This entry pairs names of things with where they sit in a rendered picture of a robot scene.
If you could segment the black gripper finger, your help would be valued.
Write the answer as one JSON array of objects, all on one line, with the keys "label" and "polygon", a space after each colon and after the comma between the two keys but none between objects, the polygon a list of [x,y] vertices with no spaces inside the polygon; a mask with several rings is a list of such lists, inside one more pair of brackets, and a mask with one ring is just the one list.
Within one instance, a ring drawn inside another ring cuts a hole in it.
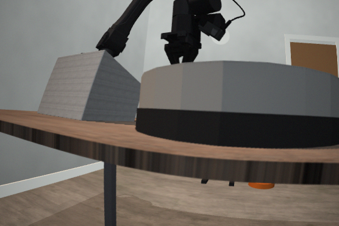
[{"label": "black gripper finger", "polygon": [[[191,55],[190,55],[190,58],[189,58],[188,62],[193,62],[195,60],[195,58],[197,57],[198,53],[199,53],[199,51],[197,49],[193,49],[192,52],[191,52]],[[180,63],[179,62],[179,58],[182,57],[183,54],[184,53],[173,54],[176,64]]]},{"label": "black gripper finger", "polygon": [[174,46],[165,46],[164,50],[166,52],[166,55],[169,59],[169,62],[171,65],[176,64],[173,54],[179,54],[179,53],[184,53],[182,63],[188,62],[191,52],[193,50],[193,46],[189,44],[185,45],[174,45]]}]

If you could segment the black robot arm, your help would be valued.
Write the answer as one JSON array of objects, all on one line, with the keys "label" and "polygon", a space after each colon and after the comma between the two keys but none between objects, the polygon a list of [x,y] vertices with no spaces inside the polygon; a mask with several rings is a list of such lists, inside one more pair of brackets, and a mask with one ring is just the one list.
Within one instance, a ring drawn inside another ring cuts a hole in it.
[{"label": "black robot arm", "polygon": [[[96,48],[99,51],[106,50],[112,57],[119,56],[126,47],[132,26],[151,1],[133,0],[102,36]],[[185,30],[199,42],[201,32],[220,41],[226,33],[226,20],[221,13],[214,13],[220,10],[221,0],[175,0],[173,17],[179,15],[177,31]]]}]

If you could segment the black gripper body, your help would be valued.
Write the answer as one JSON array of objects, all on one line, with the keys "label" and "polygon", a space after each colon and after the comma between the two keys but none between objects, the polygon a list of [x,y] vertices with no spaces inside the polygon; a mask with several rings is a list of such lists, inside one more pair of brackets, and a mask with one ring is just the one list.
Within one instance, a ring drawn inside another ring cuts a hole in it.
[{"label": "black gripper body", "polygon": [[189,44],[193,46],[193,49],[201,49],[202,43],[190,35],[187,31],[177,31],[177,16],[172,18],[171,32],[162,33],[160,39],[168,41],[165,46],[185,45]]}]

